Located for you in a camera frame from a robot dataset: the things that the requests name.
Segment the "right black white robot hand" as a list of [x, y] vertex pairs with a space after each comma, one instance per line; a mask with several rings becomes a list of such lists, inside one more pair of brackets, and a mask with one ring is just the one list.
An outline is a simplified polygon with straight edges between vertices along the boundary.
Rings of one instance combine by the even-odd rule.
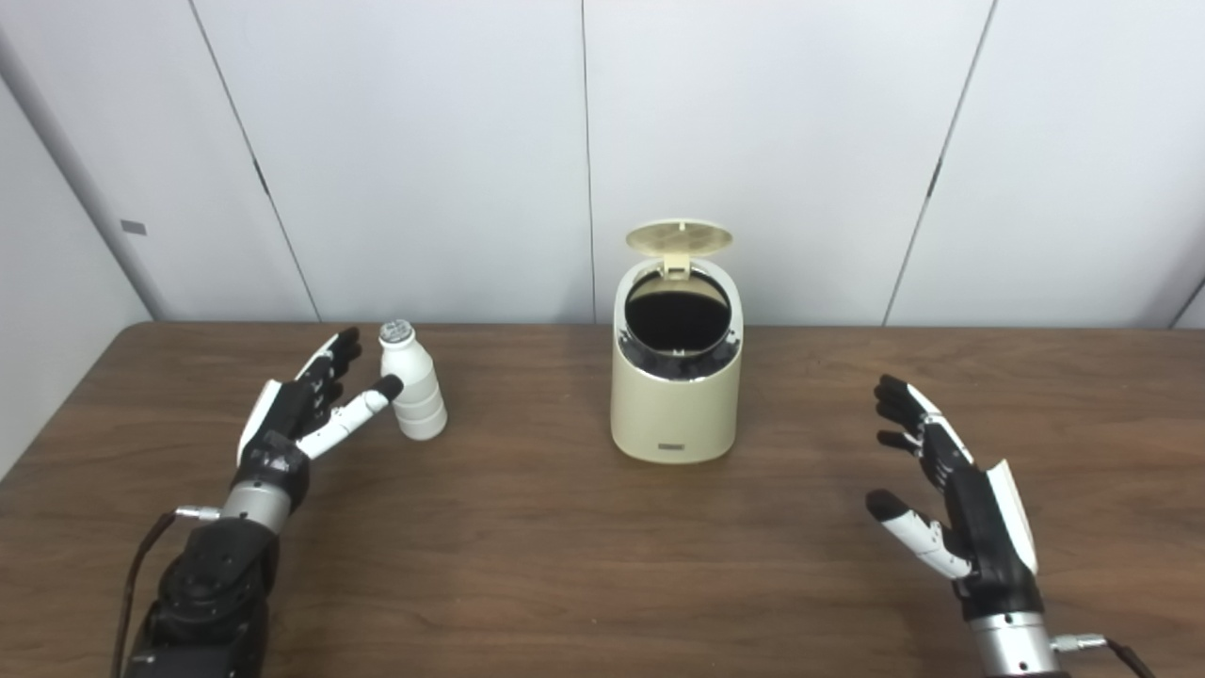
[[915, 458], [948, 520], [930, 518], [886, 489], [866, 493], [870, 514], [952, 583], [964, 621], [1044, 613], [1036, 542], [1010, 464], [980, 467], [937, 403], [912, 383], [882, 375], [874, 395], [878, 415], [897, 425], [880, 430], [878, 443]]

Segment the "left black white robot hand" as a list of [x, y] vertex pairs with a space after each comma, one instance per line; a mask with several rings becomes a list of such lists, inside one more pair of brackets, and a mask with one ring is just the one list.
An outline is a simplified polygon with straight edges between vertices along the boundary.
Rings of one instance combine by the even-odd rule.
[[362, 356], [362, 332], [345, 328], [315, 350], [292, 381], [268, 381], [239, 441], [237, 472], [292, 471], [340, 446], [404, 391], [396, 375], [337, 403], [343, 376]]

